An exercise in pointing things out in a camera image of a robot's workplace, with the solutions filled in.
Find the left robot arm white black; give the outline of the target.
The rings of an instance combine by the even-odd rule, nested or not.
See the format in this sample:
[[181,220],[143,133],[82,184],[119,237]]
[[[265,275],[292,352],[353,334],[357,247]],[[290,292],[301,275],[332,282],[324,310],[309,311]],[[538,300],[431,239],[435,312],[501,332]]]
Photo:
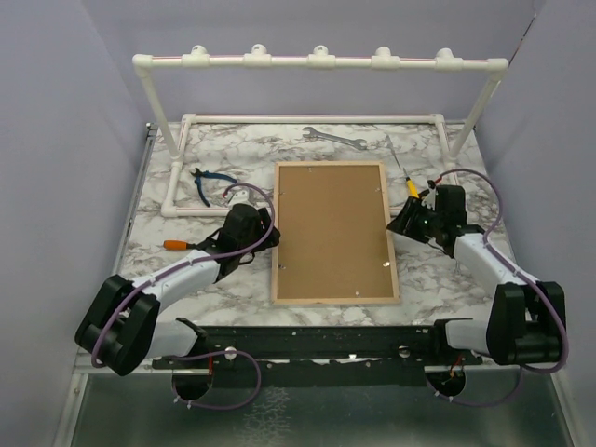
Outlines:
[[107,278],[75,332],[76,344],[92,356],[93,366],[120,376],[164,356],[196,367],[206,354],[198,327],[184,318],[158,322],[159,314],[235,272],[244,257],[276,247],[279,238],[267,209],[236,204],[223,226],[181,260],[144,277]]

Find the white picture frame with photo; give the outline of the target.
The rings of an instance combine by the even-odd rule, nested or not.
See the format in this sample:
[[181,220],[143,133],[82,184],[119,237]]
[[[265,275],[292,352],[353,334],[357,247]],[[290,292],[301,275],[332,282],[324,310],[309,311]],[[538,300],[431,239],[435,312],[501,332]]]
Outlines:
[[273,304],[400,302],[383,163],[278,162],[274,205]]

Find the yellow black handled screwdriver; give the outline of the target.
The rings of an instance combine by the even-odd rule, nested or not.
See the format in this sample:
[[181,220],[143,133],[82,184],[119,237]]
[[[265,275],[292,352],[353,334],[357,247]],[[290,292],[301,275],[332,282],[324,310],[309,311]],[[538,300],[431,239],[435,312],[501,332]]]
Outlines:
[[411,176],[409,175],[408,171],[405,168],[403,168],[402,171],[404,173],[405,182],[406,182],[406,185],[408,188],[409,196],[419,198],[418,190],[417,190]]

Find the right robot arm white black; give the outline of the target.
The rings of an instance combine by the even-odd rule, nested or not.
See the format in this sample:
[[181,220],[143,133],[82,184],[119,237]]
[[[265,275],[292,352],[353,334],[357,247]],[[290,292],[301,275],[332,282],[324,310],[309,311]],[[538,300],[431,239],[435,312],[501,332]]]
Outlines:
[[435,362],[448,364],[467,350],[529,370],[543,363],[554,372],[565,363],[569,346],[562,287],[520,269],[491,244],[487,230],[468,222],[463,187],[439,185],[408,197],[386,228],[424,244],[436,242],[493,298],[485,321],[439,321],[441,333],[427,342]]

